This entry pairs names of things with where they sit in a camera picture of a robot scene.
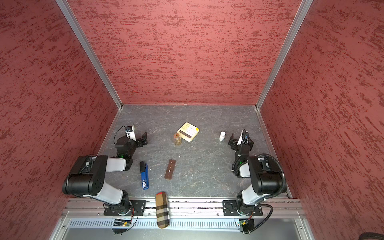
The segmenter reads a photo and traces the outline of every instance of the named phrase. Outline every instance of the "glass jar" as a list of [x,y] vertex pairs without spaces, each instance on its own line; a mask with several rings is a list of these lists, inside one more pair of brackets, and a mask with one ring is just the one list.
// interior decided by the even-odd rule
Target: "glass jar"
[[176,146],[180,145],[181,144],[181,137],[180,137],[180,134],[178,133],[175,133],[173,135],[173,142]]

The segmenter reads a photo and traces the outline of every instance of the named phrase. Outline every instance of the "red wall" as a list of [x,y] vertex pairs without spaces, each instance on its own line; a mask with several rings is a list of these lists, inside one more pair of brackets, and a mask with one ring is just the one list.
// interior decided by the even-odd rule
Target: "red wall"
[[261,109],[317,240],[384,233],[383,11],[315,0]]
[[301,0],[68,0],[125,104],[255,104]]
[[117,107],[54,0],[0,2],[0,239],[47,239]]

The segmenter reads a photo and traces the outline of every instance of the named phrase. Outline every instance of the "gray floor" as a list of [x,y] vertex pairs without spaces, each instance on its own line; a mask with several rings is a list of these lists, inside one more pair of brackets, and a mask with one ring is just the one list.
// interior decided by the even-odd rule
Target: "gray floor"
[[262,227],[251,233],[242,235],[240,232],[222,231],[188,231],[168,229],[135,229],[134,227],[122,235],[114,233],[111,229],[70,228],[64,237],[65,240],[104,240],[104,239],[136,239],[136,240],[233,240],[233,239],[263,239],[263,240],[299,240],[300,236],[294,219],[269,219]]
[[[189,122],[200,129],[192,142],[175,146],[173,134]],[[164,191],[169,197],[234,197],[250,185],[231,172],[235,151],[227,144],[232,133],[243,129],[254,141],[251,155],[269,153],[253,106],[151,106],[126,105],[115,126],[135,126],[136,136],[148,134],[148,145],[138,148],[129,171],[107,172],[105,181],[126,190],[131,197],[154,197]],[[225,131],[224,142],[218,140]],[[121,130],[116,139],[123,136]],[[116,156],[113,136],[104,155]],[[170,159],[176,160],[172,180],[164,178]],[[149,166],[149,189],[141,188],[139,162]]]

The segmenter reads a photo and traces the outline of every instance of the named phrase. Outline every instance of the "metal corner post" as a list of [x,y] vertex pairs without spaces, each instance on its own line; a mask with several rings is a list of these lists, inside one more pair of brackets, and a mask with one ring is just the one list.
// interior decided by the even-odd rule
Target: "metal corner post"
[[90,43],[88,42],[88,39],[85,36],[83,30],[81,29],[80,24],[77,21],[75,15],[73,14],[67,0],[56,0],[56,3],[59,5],[62,13],[67,19],[77,39],[80,41],[81,45],[83,46],[84,51],[86,52],[89,59],[91,60],[94,68],[96,69],[105,87],[107,88],[108,92],[110,93],[113,100],[115,101],[117,107],[121,109],[123,106],[123,103],[121,102],[118,94],[116,93],[115,88],[113,87],[111,81],[109,80],[107,73],[104,71],[104,68],[101,65],[99,59],[97,58],[96,53],[93,51]]
[[293,43],[293,40],[296,37],[297,32],[300,29],[301,24],[303,23],[303,20],[305,18],[305,15],[307,15],[307,12],[312,4],[313,0],[303,0],[299,6],[299,9],[297,10],[296,16],[293,19],[292,25],[288,31],[288,34],[285,38],[285,41],[283,43],[283,46],[281,47],[281,50],[279,52],[279,55],[277,56],[276,62],[271,70],[271,74],[269,75],[265,86],[263,88],[263,91],[260,94],[260,97],[256,103],[256,109],[260,110],[268,92],[271,88],[273,81],[276,78],[277,73],[280,70],[281,65],[283,64],[283,61],[285,57],[287,56],[287,53]]

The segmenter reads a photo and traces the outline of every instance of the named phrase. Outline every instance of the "white bottle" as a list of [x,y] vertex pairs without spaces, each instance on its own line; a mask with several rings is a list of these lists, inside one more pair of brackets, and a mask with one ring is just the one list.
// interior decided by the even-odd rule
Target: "white bottle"
[[224,141],[225,138],[225,132],[220,133],[220,137],[218,138],[220,141]]

